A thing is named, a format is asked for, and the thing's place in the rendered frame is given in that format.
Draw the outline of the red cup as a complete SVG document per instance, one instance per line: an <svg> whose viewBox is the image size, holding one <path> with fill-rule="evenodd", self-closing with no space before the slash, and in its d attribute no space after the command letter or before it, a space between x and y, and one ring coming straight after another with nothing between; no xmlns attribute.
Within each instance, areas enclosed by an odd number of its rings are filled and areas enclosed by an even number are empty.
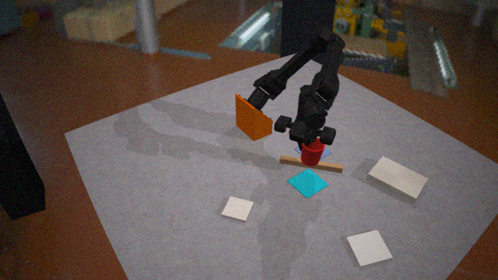
<svg viewBox="0 0 498 280"><path fill-rule="evenodd" d="M301 149L301 162L306 166L316 166L319 164L321 156L323 154L325 144L322 144L319 138L316 138L315 142L310 142L306 147L302 143Z"/></svg>

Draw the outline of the tan wooden plank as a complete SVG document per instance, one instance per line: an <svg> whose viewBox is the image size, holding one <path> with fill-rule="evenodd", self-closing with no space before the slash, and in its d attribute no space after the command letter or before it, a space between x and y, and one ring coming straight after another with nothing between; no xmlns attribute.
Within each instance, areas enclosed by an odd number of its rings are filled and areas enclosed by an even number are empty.
<svg viewBox="0 0 498 280"><path fill-rule="evenodd" d="M319 162L316 166L306 166L301 162L300 158L291 157L291 156L280 156L279 163L291 165L291 166L299 166L309 169L319 169L319 170L327 170L336 173L342 173L343 165L337 163L323 163Z"/></svg>

